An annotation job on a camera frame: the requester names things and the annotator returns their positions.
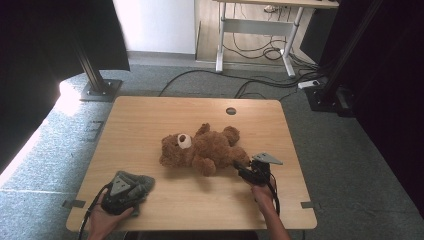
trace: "wall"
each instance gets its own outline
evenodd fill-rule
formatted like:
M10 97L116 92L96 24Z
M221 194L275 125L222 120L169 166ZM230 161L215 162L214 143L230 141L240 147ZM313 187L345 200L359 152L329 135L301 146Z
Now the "wall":
M128 51L195 54L195 0L113 0Z

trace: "desk leg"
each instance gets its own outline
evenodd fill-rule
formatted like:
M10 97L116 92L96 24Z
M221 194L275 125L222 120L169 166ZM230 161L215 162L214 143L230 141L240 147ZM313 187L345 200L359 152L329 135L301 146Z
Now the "desk leg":
M224 58L224 32L225 32L225 9L227 4L223 3L223 8L221 12L221 25L219 28L219 45L218 45L218 53L216 54L216 72L222 72L223 58Z
M294 41L294 37L296 36L297 29L299 28L300 18L302 18L302 14L303 14L303 7L299 7L299 11L297 12L296 20L293 23L293 28L288 38L286 47L284 48L284 50L281 50L281 55L284 61L284 65L286 66L286 69L287 69L287 74L291 78L295 77L295 73L293 70L293 66L291 65L289 53L293 45L293 41Z

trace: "round hole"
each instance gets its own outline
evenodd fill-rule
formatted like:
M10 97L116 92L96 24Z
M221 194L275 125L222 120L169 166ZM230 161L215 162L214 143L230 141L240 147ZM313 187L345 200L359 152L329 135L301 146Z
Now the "round hole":
M237 113L235 108L227 108L226 112L228 115L236 115Z

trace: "human hand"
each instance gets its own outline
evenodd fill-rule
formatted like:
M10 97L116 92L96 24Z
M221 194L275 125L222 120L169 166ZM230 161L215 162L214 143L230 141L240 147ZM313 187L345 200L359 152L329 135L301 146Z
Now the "human hand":
M264 213L264 211L268 209L272 209L273 211L275 211L274 204L273 204L274 196L272 195L271 190L266 184L254 185L254 184L251 184L250 182L247 182L247 181L245 182L250 185L255 201L257 202L259 210L262 213ZM272 187L275 189L276 187L275 179L271 178L270 183Z
M105 239L113 229L116 228L118 223L125 218L128 218L134 211L134 208L128 208L120 215L112 215L107 213L101 207L104 193L102 193L97 201L96 206L93 208L90 214L90 230L88 234L88 240L101 240Z

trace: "black curtain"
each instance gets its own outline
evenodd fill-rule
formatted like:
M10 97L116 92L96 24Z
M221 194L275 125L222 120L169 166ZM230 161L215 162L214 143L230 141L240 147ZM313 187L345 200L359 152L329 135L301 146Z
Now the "black curtain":
M373 17L327 87L352 91L354 115L424 216L424 2L369 6Z
M98 70L129 63L112 0L0 2L0 170L58 99L59 83L83 73L71 39Z

